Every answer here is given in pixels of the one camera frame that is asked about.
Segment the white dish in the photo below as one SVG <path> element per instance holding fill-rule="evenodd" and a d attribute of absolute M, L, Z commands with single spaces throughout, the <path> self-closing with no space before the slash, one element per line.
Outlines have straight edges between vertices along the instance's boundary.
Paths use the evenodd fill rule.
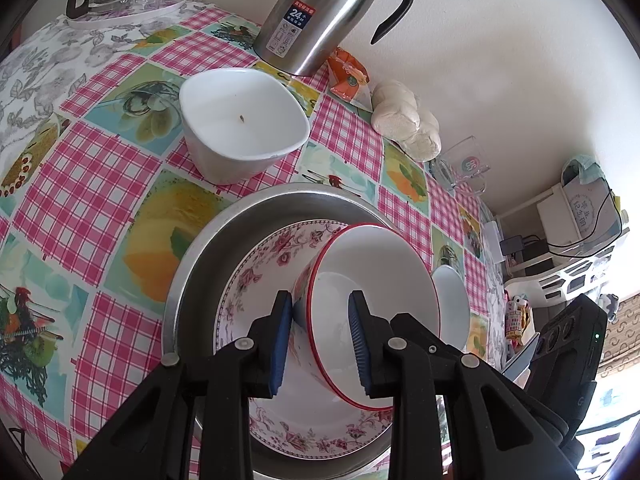
<path fill-rule="evenodd" d="M 261 173 L 309 138 L 296 98 L 259 70 L 200 72 L 182 84 L 180 108 L 193 163 L 214 184 Z"/>
<path fill-rule="evenodd" d="M 465 282 L 451 266 L 441 265 L 431 275 L 440 303 L 440 339 L 458 350 L 465 347 L 469 336 L 471 309 Z"/>
<path fill-rule="evenodd" d="M 286 226 L 257 244 L 236 267 L 218 305 L 214 350 L 245 336 L 271 311 L 278 290 L 292 288 L 330 235 L 346 224 L 329 220 Z M 250 432 L 277 452 L 322 460 L 349 454 L 391 424 L 392 411 L 364 412 L 341 400 L 300 363 L 306 334 L 292 324 L 282 386 L 273 399 L 250 399 Z"/>
<path fill-rule="evenodd" d="M 412 314 L 440 335 L 433 281 L 415 249 L 395 231 L 355 224 L 335 234 L 294 286 L 293 316 L 307 332 L 311 374 L 319 369 L 331 389 L 361 410 L 384 410 L 393 399 L 370 399 L 360 384 L 348 320 L 349 295 L 362 290 L 370 312 L 391 320 Z"/>

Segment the bowl rim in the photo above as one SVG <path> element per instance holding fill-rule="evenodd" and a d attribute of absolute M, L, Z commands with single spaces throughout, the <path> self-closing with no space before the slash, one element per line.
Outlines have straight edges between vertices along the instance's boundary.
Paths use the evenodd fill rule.
<path fill-rule="evenodd" d="M 370 222 L 361 222 L 361 223 L 358 223 L 358 224 L 348 225 L 344 229 L 341 229 L 336 234 L 334 234 L 331 238 L 329 238 L 328 242 L 322 247 L 322 250 L 318 253 L 318 256 L 316 257 L 316 260 L 314 262 L 313 269 L 311 270 L 311 274 L 309 276 L 309 285 L 308 285 L 308 291 L 306 292 L 306 305 L 305 305 L 306 334 L 308 336 L 309 343 L 311 345 L 311 351 L 313 353 L 314 359 L 316 360 L 316 364 L 318 365 L 318 369 L 320 370 L 320 373 L 324 377 L 324 380 L 327 382 L 327 384 L 329 384 L 329 387 L 336 393 L 336 395 L 338 395 L 345 402 L 348 402 L 352 406 L 355 406 L 356 408 L 359 408 L 361 410 L 366 410 L 368 412 L 383 412 L 385 410 L 391 410 L 393 408 L 393 405 L 386 406 L 386 407 L 375 407 L 375 408 L 373 408 L 371 406 L 365 406 L 364 404 L 360 404 L 359 402 L 356 402 L 356 400 L 353 400 L 349 396 L 347 396 L 331 380 L 331 377 L 329 377 L 329 373 L 324 369 L 324 366 L 322 365 L 322 361 L 321 361 L 320 355 L 318 353 L 318 348 L 316 346 L 316 341 L 314 339 L 314 331 L 313 331 L 313 325 L 312 325 L 312 321 L 311 321 L 311 317 L 312 317 L 311 316 L 311 300 L 312 300 L 312 297 L 313 297 L 314 283 L 316 282 L 316 274 L 318 273 L 318 269 L 320 268 L 322 260 L 324 259 L 324 255 L 329 250 L 331 245 L 333 245 L 333 243 L 341 235 L 345 234 L 347 231 L 350 231 L 352 229 L 355 229 L 355 228 L 358 228 L 358 227 L 364 227 L 364 226 L 377 227 L 377 228 L 386 229 L 388 231 L 391 231 L 393 234 L 397 235 L 406 245 L 408 245 L 409 247 L 412 248 L 412 250 L 414 251 L 415 255 L 418 257 L 418 259 L 424 265 L 424 270 L 426 271 L 427 276 L 429 277 L 429 280 L 431 281 L 431 286 L 433 287 L 433 291 L 434 291 L 434 294 L 435 294 L 435 297 L 436 297 L 436 306 L 438 307 L 438 334 L 437 334 L 438 337 L 440 337 L 440 332 L 442 330 L 442 313 L 440 311 L 440 300 L 438 298 L 438 291 L 436 290 L 435 283 L 433 282 L 433 278 L 431 277 L 431 273 L 429 272 L 429 268 L 427 267 L 427 264 L 422 259 L 422 257 L 420 256 L 420 254 L 414 248 L 413 245 L 411 245 L 407 240 L 405 240 L 404 237 L 398 231 L 396 231 L 394 229 L 391 229 L 388 226 L 383 226 L 383 225 L 379 225 L 379 224 L 373 224 L 373 223 L 370 223 Z"/>
<path fill-rule="evenodd" d="M 296 142 L 290 144 L 289 146 L 286 146 L 284 148 L 281 148 L 280 150 L 274 150 L 272 152 L 263 152 L 263 153 L 257 153 L 255 155 L 231 155 L 229 153 L 225 153 L 224 151 L 220 151 L 218 148 L 212 148 L 211 145 L 203 138 L 203 136 L 197 131 L 196 128 L 193 127 L 193 125 L 190 123 L 187 115 L 184 113 L 184 111 L 182 112 L 182 120 L 183 122 L 188 126 L 188 130 L 208 149 L 211 150 L 212 152 L 218 154 L 219 156 L 222 156 L 224 158 L 227 158 L 228 160 L 237 160 L 237 161 L 241 161 L 241 162 L 253 162 L 253 161 L 257 161 L 257 160 L 270 160 L 272 158 L 279 158 L 279 157 L 283 157 L 288 155 L 291 152 L 294 152 L 295 150 L 297 150 L 298 148 L 302 147 L 304 145 L 305 142 L 308 141 L 309 136 L 311 134 L 311 125 L 309 123 L 309 118 L 306 116 L 306 114 L 304 113 L 302 107 L 300 106 L 300 103 L 297 101 L 297 99 L 295 97 L 293 97 L 293 95 L 291 94 L 291 92 L 289 92 L 283 85 L 282 83 L 280 83 L 276 78 L 274 78 L 273 76 L 261 72 L 260 70 L 256 70 L 254 68 L 212 68 L 210 70 L 203 70 L 202 72 L 198 72 L 197 74 L 191 76 L 190 78 L 188 78 L 184 83 L 182 83 L 182 85 L 180 86 L 180 93 L 178 95 L 178 100 L 180 102 L 180 110 L 184 110 L 184 99 L 185 99 L 185 95 L 186 92 L 189 91 L 189 87 L 193 85 L 193 83 L 191 83 L 194 80 L 198 80 L 198 79 L 204 79 L 207 77 L 211 77 L 212 75 L 216 74 L 216 73 L 221 73 L 221 72 L 235 72 L 235 73 L 249 73 L 254 77 L 258 77 L 258 78 L 263 78 L 265 81 L 270 81 L 273 83 L 276 83 L 277 87 L 280 88 L 280 90 L 276 90 L 276 86 L 274 86 L 274 92 L 284 92 L 287 97 L 285 99 L 291 99 L 291 101 L 296 105 L 297 110 L 300 112 L 301 117 L 304 119 L 304 124 L 305 124 L 305 134 L 301 137 L 300 140 L 297 140 Z"/>

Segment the tablecloth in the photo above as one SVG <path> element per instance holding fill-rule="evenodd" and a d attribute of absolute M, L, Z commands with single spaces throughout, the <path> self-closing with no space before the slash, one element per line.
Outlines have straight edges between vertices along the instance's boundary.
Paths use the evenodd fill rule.
<path fill-rule="evenodd" d="M 291 77 L 261 62 L 258 30 L 197 0 L 108 29 L 60 16 L 0 65 L 0 404 L 67 464 L 158 363 L 164 300 L 190 241 L 276 184 L 350 190 L 429 270 L 455 266 L 472 309 L 467 349 L 500 367 L 502 279 L 481 237 L 491 213 L 378 136 L 366 112 L 328 91 L 326 66 Z M 227 66 L 279 79 L 311 136 L 264 173 L 214 186 L 191 162 L 177 93 L 188 76 Z M 197 444 L 191 458 L 196 476 Z"/>

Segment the orange package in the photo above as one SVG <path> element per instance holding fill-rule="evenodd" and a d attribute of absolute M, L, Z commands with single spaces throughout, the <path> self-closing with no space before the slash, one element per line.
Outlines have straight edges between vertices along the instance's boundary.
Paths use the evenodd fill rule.
<path fill-rule="evenodd" d="M 364 65 L 337 47 L 329 56 L 329 88 L 340 99 L 372 112 L 369 74 Z"/>

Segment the metal basin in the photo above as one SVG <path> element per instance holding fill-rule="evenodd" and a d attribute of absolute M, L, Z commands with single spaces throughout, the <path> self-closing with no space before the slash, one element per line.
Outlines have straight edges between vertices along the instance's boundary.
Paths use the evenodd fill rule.
<path fill-rule="evenodd" d="M 217 215 L 182 258 L 169 290 L 162 322 L 162 352 L 182 358 L 213 352 L 218 301 L 231 273 L 264 237 L 288 224 L 326 218 L 347 224 L 372 222 L 395 229 L 355 195 L 319 184 L 283 184 L 253 193 Z M 196 407 L 196 436 L 204 407 Z M 385 454 L 390 427 L 369 445 L 329 460 L 303 460 L 251 439 L 254 478 L 325 480 L 350 478 Z"/>

